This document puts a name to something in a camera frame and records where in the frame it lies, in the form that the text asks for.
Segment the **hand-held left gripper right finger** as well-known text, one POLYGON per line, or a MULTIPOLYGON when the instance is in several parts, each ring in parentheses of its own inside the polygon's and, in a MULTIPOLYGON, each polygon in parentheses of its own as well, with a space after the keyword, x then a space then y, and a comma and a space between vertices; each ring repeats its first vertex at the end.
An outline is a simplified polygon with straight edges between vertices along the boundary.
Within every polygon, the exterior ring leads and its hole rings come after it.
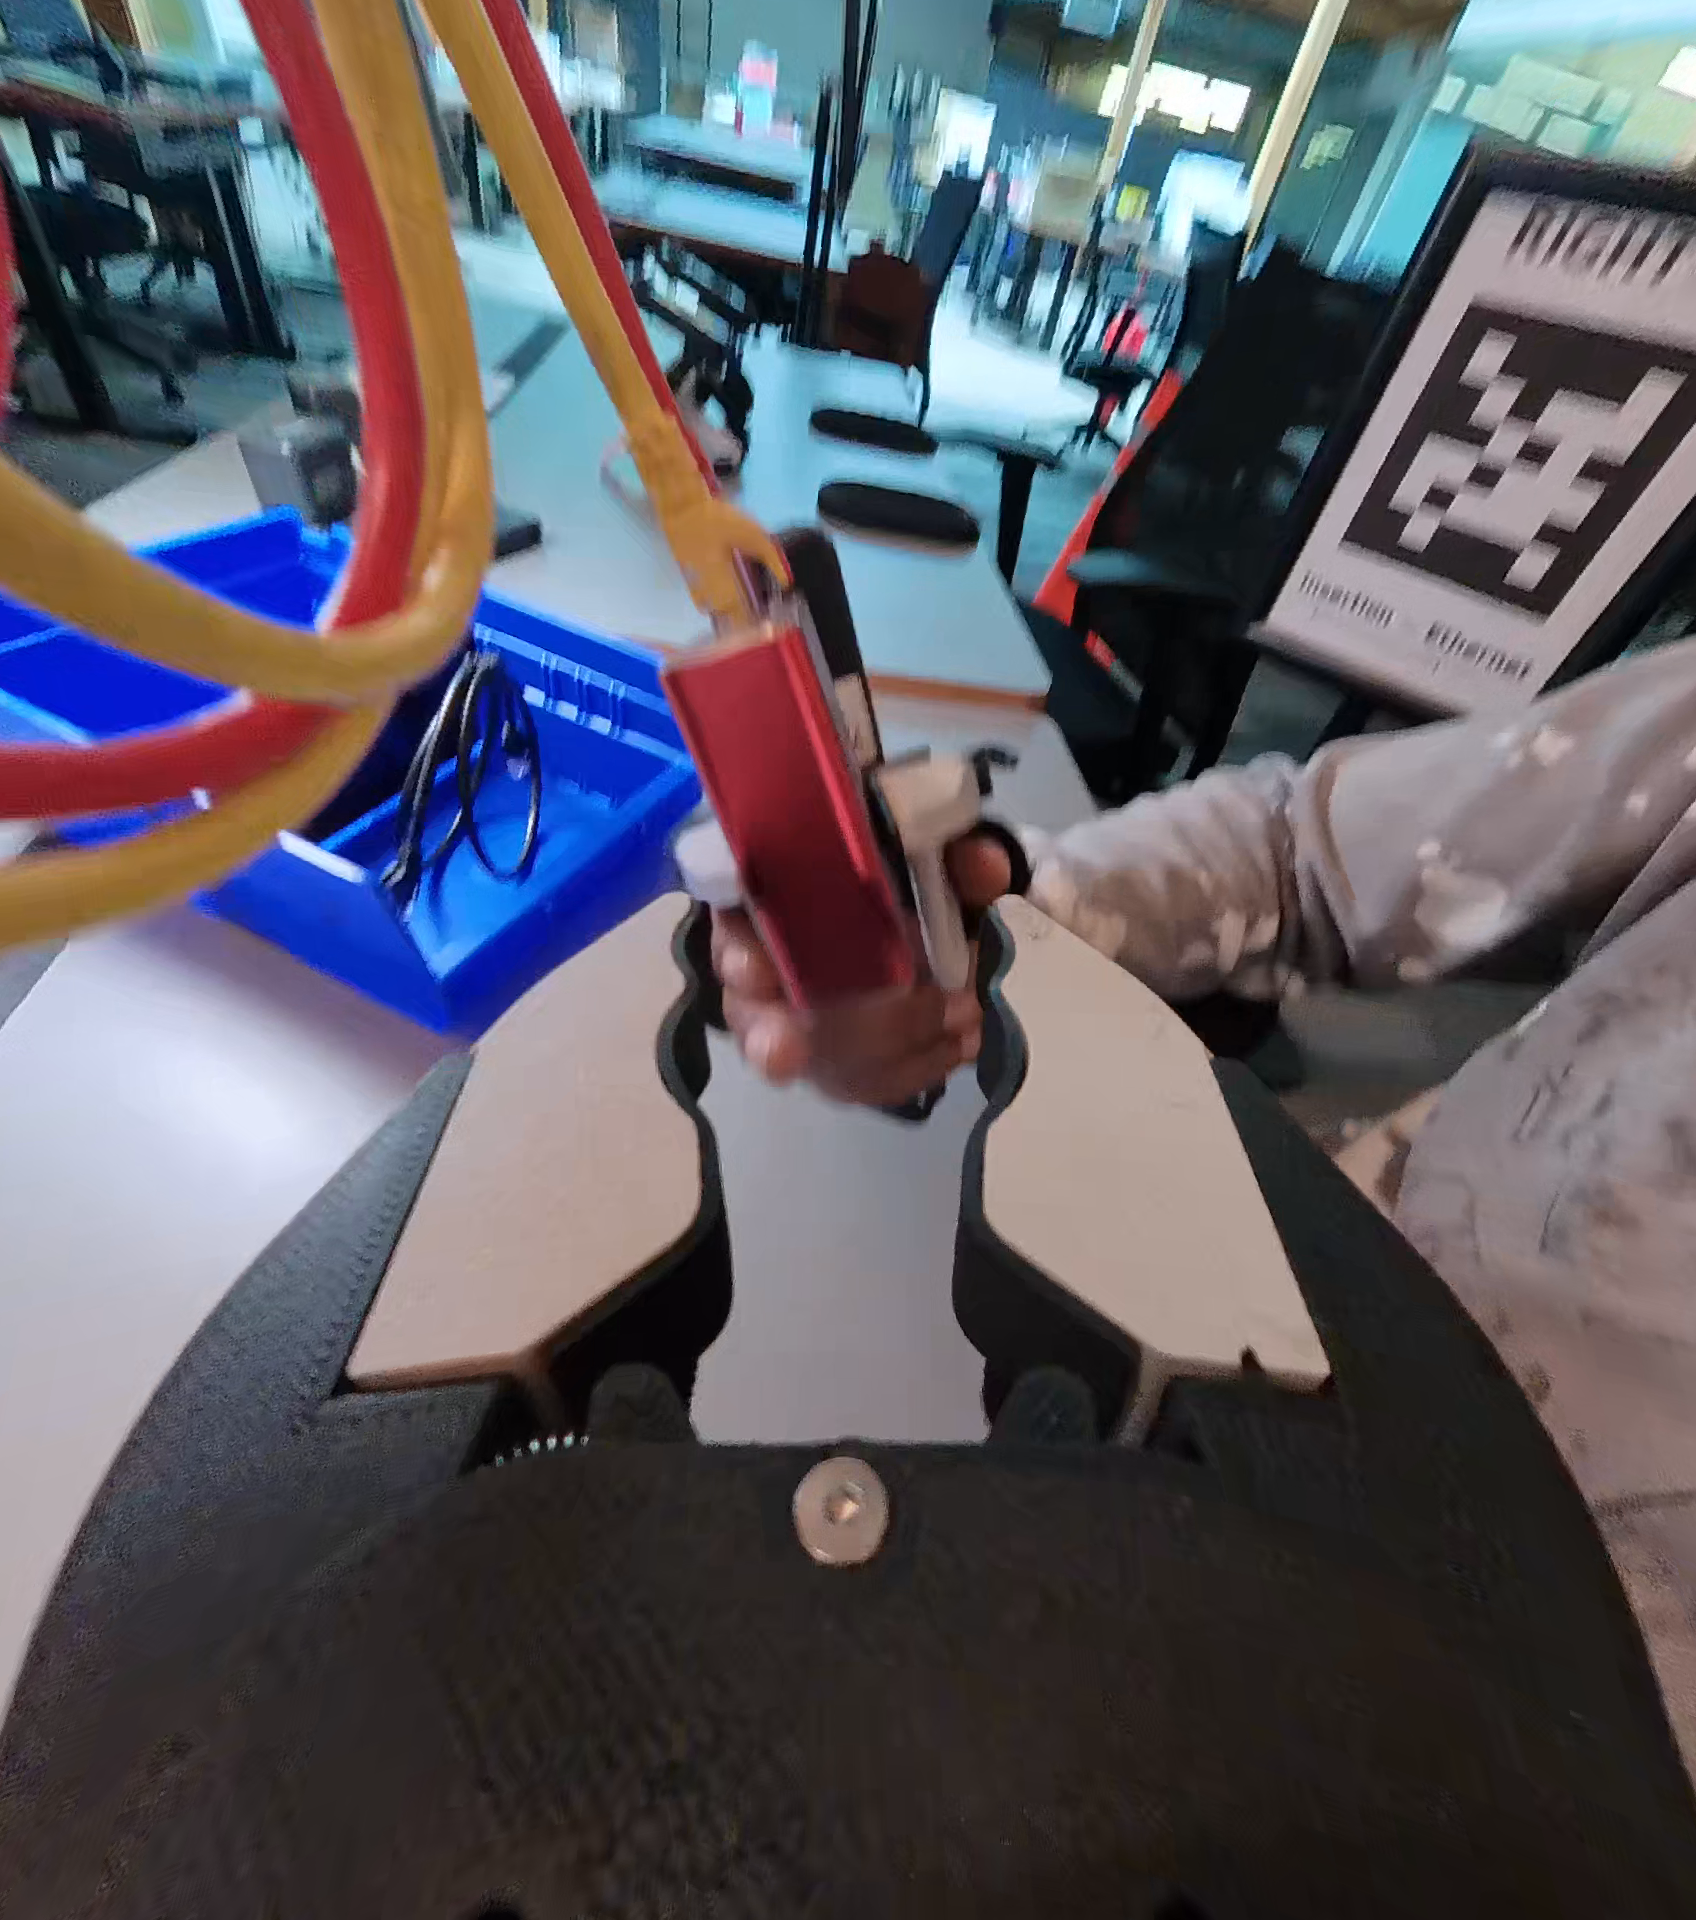
POLYGON ((983 1114, 956 1206, 956 1323, 984 1377, 1161 1406, 1180 1380, 1331 1380, 1212 1053, 1025 898, 981 949, 983 1114))

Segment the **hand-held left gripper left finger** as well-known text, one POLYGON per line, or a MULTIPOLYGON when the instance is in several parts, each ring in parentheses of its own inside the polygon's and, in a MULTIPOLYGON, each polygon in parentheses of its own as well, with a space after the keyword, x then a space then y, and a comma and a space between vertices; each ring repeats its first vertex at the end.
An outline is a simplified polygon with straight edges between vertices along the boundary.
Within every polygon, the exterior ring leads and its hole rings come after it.
POLYGON ((586 1396, 586 1344, 629 1340, 612 1321, 677 1262, 725 1266, 692 908, 660 894, 472 1048, 348 1355, 351 1389, 586 1396))

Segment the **red ethernet adapter box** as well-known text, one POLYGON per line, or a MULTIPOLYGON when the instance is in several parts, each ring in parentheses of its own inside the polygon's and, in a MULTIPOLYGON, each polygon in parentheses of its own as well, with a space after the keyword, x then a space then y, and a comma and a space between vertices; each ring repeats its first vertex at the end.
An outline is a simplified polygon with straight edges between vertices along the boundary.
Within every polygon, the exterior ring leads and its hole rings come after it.
POLYGON ((924 962, 824 666, 784 604, 662 668, 741 903, 804 1015, 907 991, 924 962))

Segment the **blue plastic bin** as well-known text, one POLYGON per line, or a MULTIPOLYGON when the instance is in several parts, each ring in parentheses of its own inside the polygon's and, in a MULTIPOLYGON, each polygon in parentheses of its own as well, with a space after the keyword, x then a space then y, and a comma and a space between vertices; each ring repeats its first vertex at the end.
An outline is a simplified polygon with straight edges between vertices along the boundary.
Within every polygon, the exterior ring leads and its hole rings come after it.
MULTIPOLYGON (((477 1038, 666 889, 700 787, 654 654, 499 590, 472 620, 535 723, 542 810, 523 879, 458 847, 410 903, 385 889, 410 753, 315 837, 284 831, 193 907, 436 1035, 477 1038)), ((0 595, 0 741, 92 747, 196 716, 221 689, 0 595)))

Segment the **person's right forearm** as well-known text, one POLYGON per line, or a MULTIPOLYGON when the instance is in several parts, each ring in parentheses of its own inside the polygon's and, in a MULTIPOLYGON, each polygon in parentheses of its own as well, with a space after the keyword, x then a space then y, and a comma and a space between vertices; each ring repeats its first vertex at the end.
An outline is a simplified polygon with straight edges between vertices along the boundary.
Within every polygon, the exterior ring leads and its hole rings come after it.
POLYGON ((1267 755, 1029 834, 1029 898, 1169 1000, 1600 950, 1696 879, 1696 637, 1508 714, 1267 755))

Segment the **person's right hand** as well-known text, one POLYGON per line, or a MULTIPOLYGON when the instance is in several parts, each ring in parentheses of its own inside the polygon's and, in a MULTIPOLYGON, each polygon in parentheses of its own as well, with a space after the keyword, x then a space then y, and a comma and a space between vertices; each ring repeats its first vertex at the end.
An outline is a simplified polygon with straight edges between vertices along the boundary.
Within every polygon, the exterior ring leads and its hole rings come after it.
POLYGON ((720 1015, 755 1074, 772 1086, 807 1086, 829 1101, 896 1111, 945 1086, 981 1056, 984 1013, 978 974, 945 991, 932 977, 905 988, 798 1010, 765 940, 741 908, 713 919, 710 966, 720 1015))

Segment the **black red office chair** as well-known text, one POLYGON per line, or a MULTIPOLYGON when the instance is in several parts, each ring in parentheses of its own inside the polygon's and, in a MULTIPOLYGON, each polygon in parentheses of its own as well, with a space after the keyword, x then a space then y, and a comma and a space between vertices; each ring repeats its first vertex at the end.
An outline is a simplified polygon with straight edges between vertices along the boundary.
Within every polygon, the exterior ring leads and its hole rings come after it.
POLYGON ((1258 664, 1246 632, 1397 292, 1270 252, 1020 607, 1047 714, 1098 804, 1220 763, 1258 664))

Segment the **person's patterned grey shirt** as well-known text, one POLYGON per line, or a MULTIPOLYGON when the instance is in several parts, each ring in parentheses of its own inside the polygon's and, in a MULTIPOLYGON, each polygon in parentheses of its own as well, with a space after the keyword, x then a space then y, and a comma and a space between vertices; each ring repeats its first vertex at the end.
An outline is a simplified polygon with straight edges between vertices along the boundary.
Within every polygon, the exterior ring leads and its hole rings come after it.
POLYGON ((1544 1422, 1696 1789, 1696 874, 1340 1168, 1544 1422))

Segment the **framed tag sign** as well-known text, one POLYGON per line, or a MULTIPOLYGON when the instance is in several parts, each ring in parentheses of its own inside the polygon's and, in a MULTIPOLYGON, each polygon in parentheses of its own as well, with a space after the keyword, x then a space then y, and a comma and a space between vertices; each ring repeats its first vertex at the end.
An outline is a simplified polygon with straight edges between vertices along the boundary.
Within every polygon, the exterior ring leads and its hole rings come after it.
POLYGON ((1620 657, 1696 568, 1696 174, 1478 144, 1245 641, 1413 723, 1620 657))

